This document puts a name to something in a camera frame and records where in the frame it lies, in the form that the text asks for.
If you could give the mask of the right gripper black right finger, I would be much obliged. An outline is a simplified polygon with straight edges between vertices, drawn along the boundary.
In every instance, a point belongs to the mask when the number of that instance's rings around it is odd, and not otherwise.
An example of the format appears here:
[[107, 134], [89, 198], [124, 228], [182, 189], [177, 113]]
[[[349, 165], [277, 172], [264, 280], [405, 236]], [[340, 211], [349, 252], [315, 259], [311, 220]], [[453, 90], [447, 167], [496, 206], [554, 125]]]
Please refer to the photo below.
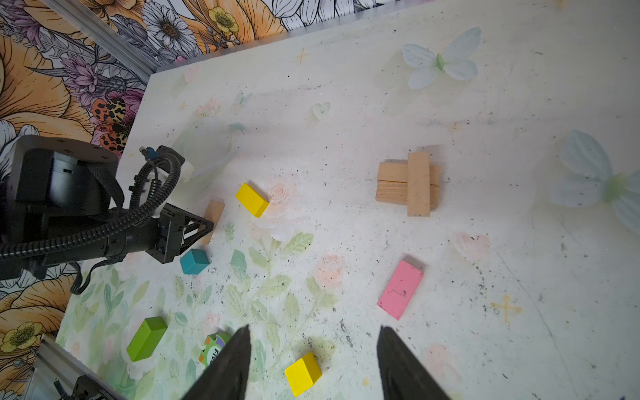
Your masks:
[[381, 327], [377, 355], [385, 400], [450, 400], [391, 327]]

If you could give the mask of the teal cube block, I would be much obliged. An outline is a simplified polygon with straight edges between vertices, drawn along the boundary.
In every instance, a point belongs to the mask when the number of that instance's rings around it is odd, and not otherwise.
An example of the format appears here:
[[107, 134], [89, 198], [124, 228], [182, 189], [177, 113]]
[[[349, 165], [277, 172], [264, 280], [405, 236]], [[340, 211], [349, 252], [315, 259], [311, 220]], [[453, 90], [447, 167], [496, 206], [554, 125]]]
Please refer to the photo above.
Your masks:
[[192, 248], [181, 257], [180, 265], [184, 274], [198, 275], [210, 265], [210, 262], [204, 250]]

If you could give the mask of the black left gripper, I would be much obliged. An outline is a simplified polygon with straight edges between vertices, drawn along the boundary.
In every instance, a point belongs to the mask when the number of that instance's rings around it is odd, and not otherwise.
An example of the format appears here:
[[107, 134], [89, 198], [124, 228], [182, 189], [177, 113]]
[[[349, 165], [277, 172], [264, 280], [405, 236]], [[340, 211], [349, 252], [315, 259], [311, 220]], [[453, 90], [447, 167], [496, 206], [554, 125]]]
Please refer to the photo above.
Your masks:
[[214, 222], [167, 204], [158, 218], [133, 225], [107, 240], [107, 258], [146, 253], [159, 263], [171, 263], [182, 252], [212, 233]]

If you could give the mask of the natural wood block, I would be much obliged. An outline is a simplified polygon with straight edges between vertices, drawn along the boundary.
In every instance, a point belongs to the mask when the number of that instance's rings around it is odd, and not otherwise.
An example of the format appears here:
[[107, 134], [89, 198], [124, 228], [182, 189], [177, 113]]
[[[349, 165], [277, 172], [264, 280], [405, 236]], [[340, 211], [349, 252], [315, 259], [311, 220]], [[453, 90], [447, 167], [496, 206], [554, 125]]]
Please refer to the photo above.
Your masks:
[[408, 204], [409, 217], [429, 217], [430, 202], [430, 156], [429, 153], [408, 155]]
[[[431, 210], [438, 208], [440, 203], [440, 186], [430, 186]], [[378, 182], [376, 200], [380, 203], [391, 203], [399, 205], [408, 204], [408, 184], [390, 181]]]
[[[442, 169], [440, 166], [430, 166], [430, 184], [438, 186]], [[379, 182], [408, 183], [407, 163], [380, 163], [377, 180]]]

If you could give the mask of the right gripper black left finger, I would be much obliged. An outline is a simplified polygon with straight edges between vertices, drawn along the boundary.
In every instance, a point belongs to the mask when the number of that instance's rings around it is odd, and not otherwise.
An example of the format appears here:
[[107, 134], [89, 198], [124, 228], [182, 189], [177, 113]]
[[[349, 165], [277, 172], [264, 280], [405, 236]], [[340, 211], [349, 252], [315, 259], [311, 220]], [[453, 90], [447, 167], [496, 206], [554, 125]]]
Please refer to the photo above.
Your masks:
[[245, 399], [251, 359], [250, 330], [246, 325], [231, 335], [183, 399]]

